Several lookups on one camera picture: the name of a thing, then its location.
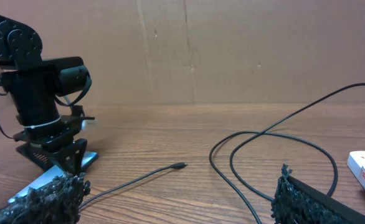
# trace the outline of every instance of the cardboard wall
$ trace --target cardboard wall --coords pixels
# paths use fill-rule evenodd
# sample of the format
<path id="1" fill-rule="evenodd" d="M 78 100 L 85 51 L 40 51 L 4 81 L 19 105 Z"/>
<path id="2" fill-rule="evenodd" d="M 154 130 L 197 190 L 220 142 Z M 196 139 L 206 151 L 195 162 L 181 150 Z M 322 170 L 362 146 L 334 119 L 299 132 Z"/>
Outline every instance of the cardboard wall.
<path id="1" fill-rule="evenodd" d="M 365 0 L 0 0 L 0 14 L 39 33 L 43 58 L 84 59 L 84 103 L 300 103 L 365 82 Z"/>

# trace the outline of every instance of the wooden table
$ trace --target wooden table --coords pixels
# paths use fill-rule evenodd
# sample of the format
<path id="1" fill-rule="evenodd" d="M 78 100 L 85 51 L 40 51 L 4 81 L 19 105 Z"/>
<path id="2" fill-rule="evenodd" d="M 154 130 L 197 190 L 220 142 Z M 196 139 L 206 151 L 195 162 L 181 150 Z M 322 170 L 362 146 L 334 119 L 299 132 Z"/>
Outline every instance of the wooden table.
<path id="1" fill-rule="evenodd" d="M 301 104 L 98 106 L 89 108 L 97 127 L 79 134 L 100 158 L 88 169 L 92 194 L 125 183 L 157 168 L 187 162 L 89 204 L 79 223 L 254 223 L 239 196 L 209 165 L 212 146 L 241 130 L 260 131 Z M 0 112 L 7 133 L 20 130 L 10 106 Z M 365 150 L 365 104 L 315 106 L 273 131 L 309 140 L 336 160 L 338 187 L 333 198 L 365 214 L 365 191 L 346 166 L 351 151 Z M 244 188 L 229 169 L 229 154 L 247 136 L 228 142 L 216 164 L 243 191 L 264 223 L 270 202 Z M 42 171 L 20 156 L 0 134 L 0 207 Z M 241 176 L 267 195 L 274 195 L 282 164 L 293 176 L 326 193 L 332 183 L 330 161 L 295 141 L 263 136 L 243 147 L 235 166 Z"/>

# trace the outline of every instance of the black jagged object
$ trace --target black jagged object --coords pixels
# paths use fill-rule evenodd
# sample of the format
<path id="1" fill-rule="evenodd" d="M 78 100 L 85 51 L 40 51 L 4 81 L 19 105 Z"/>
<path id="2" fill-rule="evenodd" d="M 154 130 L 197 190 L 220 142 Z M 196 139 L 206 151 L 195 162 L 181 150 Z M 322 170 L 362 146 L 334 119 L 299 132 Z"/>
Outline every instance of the black jagged object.
<path id="1" fill-rule="evenodd" d="M 39 190 L 30 189 L 25 197 L 0 210 L 0 224 L 77 223 L 78 206 L 90 193 L 90 182 L 83 178 L 84 173 L 65 173 Z"/>
<path id="2" fill-rule="evenodd" d="M 292 170 L 282 167 L 272 217 L 281 224 L 362 224 L 365 215 L 290 176 Z"/>

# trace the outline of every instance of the brown wall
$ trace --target brown wall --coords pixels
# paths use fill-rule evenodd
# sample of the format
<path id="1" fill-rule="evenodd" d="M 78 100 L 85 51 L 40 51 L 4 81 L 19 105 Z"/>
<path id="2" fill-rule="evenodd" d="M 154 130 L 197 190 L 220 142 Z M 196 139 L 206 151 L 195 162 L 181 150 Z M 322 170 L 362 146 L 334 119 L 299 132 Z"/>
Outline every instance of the brown wall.
<path id="1" fill-rule="evenodd" d="M 365 0 L 0 0 L 0 14 L 40 34 L 44 58 L 84 59 L 85 103 L 308 102 L 365 82 Z"/>

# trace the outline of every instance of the black cable end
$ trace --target black cable end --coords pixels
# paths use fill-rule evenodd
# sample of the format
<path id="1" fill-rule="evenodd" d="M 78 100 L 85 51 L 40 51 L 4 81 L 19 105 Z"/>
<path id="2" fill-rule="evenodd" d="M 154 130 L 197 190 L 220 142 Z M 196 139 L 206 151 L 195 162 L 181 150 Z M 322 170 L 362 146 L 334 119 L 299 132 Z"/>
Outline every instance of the black cable end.
<path id="1" fill-rule="evenodd" d="M 186 167 L 187 165 L 188 164 L 186 164 L 185 162 L 178 162 L 176 164 L 170 165 L 170 168 L 173 168 L 173 169 L 181 169 L 181 168 Z"/>

